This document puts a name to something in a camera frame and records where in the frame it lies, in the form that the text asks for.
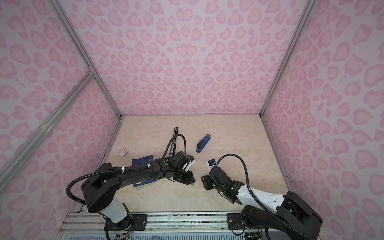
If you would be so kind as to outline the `blue stapler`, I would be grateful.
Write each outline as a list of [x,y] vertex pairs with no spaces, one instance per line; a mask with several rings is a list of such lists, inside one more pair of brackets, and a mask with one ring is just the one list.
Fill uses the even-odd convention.
[[211,139],[211,135],[210,134],[207,134],[205,135],[197,144],[197,147],[196,147],[196,152],[197,153],[200,153],[204,148],[205,146],[207,145],[207,143],[210,141]]

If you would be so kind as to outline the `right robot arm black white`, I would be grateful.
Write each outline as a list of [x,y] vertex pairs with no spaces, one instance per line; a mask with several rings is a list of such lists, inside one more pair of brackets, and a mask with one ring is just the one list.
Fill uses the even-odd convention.
[[245,229],[272,228],[287,234],[292,240],[316,240],[323,219],[296,193],[275,195],[250,187],[249,174],[246,181],[232,180],[218,166],[213,166],[208,175],[202,176],[204,188],[217,190],[232,204],[244,205],[240,222]]

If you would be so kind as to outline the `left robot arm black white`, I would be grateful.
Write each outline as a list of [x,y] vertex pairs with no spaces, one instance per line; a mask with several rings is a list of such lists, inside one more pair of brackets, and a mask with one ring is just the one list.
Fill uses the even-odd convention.
[[150,164],[131,167],[103,164],[82,184],[84,204],[88,212],[99,213],[116,225],[130,222],[132,217],[127,206],[115,198],[119,189],[142,181],[170,178],[185,185],[193,184],[195,180],[189,168],[194,163],[194,158],[187,156],[181,159],[158,159]]

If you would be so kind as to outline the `small red white staple box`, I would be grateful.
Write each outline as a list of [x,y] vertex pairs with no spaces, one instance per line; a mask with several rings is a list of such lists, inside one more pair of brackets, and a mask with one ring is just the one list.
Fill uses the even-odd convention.
[[121,152],[119,152],[119,156],[121,158],[125,157],[125,156],[128,156],[130,154],[130,152],[127,150],[127,149],[124,149],[122,150]]

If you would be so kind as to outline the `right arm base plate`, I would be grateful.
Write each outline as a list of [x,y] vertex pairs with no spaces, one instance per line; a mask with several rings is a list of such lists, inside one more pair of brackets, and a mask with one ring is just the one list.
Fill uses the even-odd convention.
[[255,214],[228,213],[227,225],[229,230],[262,230],[263,227],[258,224]]

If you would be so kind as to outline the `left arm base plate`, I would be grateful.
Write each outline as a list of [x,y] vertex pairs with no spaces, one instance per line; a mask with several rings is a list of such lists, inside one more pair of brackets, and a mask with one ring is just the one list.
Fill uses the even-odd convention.
[[133,214],[127,216],[117,224],[113,223],[110,219],[106,219],[104,231],[144,231],[147,225],[147,221],[148,215],[146,214]]

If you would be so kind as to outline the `aluminium front rail frame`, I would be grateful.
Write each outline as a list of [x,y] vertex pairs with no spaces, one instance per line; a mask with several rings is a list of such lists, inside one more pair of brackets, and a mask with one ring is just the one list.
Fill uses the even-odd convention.
[[57,240],[288,240],[279,230],[229,230],[226,212],[138,212],[148,215],[144,231],[104,231],[106,220],[85,211],[68,214]]

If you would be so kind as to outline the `aluminium diagonal frame bar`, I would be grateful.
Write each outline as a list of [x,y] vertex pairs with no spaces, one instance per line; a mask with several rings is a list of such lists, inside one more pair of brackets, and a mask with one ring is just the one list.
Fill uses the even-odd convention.
[[69,108],[76,102],[83,91],[93,80],[95,73],[90,71],[77,84],[63,101],[55,108],[52,114],[39,126],[34,134],[26,141],[20,150],[13,156],[10,163],[1,172],[1,193],[5,191],[12,180],[21,171],[37,148],[43,143],[49,133],[60,122]]

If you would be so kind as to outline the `aluminium corner frame post left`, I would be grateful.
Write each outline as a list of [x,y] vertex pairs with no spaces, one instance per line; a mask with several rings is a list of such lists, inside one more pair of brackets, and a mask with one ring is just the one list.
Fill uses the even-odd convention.
[[56,0],[48,0],[47,3],[50,5],[51,9],[53,10],[54,14],[58,18],[60,24],[64,28],[65,32],[67,33],[68,37],[72,41],[75,49],[79,53],[80,57],[86,64],[87,68],[95,76],[95,81],[100,88],[102,94],[104,95],[107,103],[112,108],[113,112],[117,116],[118,119],[123,118],[123,114],[120,112],[120,110],[117,107],[117,104],[112,98],[112,95],[108,91],[106,84],[103,82],[101,76],[99,75],[99,72],[96,70],[95,64],[93,63],[89,53],[87,52],[83,42],[81,41],[78,33],[75,31],[70,18],[66,14],[65,10],[63,9],[63,6],[61,5],[60,1]]

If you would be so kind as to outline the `aluminium corner frame post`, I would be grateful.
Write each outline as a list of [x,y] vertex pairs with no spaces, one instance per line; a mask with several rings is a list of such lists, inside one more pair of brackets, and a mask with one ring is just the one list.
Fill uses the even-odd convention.
[[67,33],[68,37],[72,41],[75,49],[79,53],[80,57],[86,64],[87,68],[95,76],[95,81],[100,88],[102,94],[104,95],[107,103],[112,108],[113,112],[117,116],[118,119],[123,118],[123,114],[120,112],[120,110],[117,107],[117,104],[112,98],[112,95],[108,91],[106,84],[103,82],[101,76],[99,75],[99,72],[96,70],[95,64],[93,63],[89,53],[87,52],[83,42],[81,41],[78,33],[75,31],[70,18],[66,14],[65,10],[63,9],[63,6],[61,5],[60,1],[56,0],[48,0],[47,3],[50,5],[51,9],[53,10],[54,14],[58,18],[60,24],[64,28],[65,32]]
[[300,42],[300,38],[302,37],[302,34],[308,25],[310,18],[313,14],[313,11],[316,9],[318,5],[318,1],[316,0],[310,0],[306,2],[305,8],[303,10],[303,13],[301,17],[299,18],[298,25],[296,29],[294,30],[292,34],[292,38],[288,44],[287,49],[285,50],[285,54],[282,58],[281,64],[278,68],[278,71],[275,75],[275,78],[272,82],[271,88],[267,94],[266,101],[262,107],[262,110],[260,112],[261,119],[264,118],[266,115],[267,108],[272,100],[272,97],[276,91],[276,88],[278,86],[278,83],[282,79],[283,73],[285,72],[285,69],[289,65],[290,59],[294,54],[295,48],[297,47],[298,43]]

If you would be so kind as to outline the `aluminium corner frame post right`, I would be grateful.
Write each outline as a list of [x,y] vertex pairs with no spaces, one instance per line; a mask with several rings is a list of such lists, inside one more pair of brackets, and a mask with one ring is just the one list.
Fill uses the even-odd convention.
[[272,100],[272,97],[276,91],[276,88],[278,86],[278,83],[282,79],[283,73],[285,72],[285,69],[289,65],[290,59],[294,54],[295,48],[297,47],[298,43],[300,42],[300,38],[302,37],[302,34],[308,25],[310,18],[313,14],[313,11],[316,9],[318,5],[318,1],[316,0],[310,0],[306,2],[305,8],[303,10],[303,13],[301,17],[299,18],[298,25],[296,29],[294,30],[292,34],[292,38],[288,44],[287,49],[285,50],[285,54],[282,58],[281,64],[278,68],[278,71],[275,75],[275,78],[272,82],[271,88],[267,94],[266,101],[262,107],[262,110],[260,112],[261,119],[264,118],[266,115],[267,108]]

